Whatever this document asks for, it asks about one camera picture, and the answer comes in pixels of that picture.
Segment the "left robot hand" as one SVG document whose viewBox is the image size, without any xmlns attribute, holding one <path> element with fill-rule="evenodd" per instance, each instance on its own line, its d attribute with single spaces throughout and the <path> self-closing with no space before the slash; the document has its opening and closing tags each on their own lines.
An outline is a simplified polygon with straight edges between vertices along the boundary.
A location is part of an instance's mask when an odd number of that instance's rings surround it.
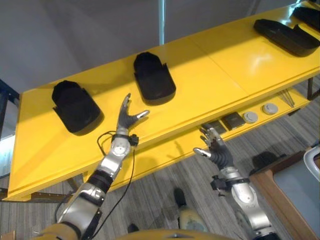
<svg viewBox="0 0 320 240">
<path fill-rule="evenodd" d="M 116 126 L 116 133 L 117 134 L 128 135 L 130 128 L 133 125 L 135 125 L 139 120 L 142 120 L 150 113 L 149 110 L 144 110 L 144 111 L 137 113 L 135 115 L 129 115 L 130 97 L 131 97 L 131 94 L 128 93 L 125 96 L 125 98 L 120 106 L 118 121 L 117 121 L 117 126 Z"/>
</svg>

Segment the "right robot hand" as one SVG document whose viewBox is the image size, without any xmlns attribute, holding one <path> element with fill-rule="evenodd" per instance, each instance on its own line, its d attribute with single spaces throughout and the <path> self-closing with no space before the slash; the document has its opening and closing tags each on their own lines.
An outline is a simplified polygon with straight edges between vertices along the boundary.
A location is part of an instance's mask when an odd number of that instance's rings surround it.
<svg viewBox="0 0 320 240">
<path fill-rule="evenodd" d="M 220 134 L 208 123 L 199 129 L 200 138 L 207 145 L 208 151 L 195 147 L 193 151 L 214 163 L 219 170 L 234 167 L 234 158 Z"/>
</svg>

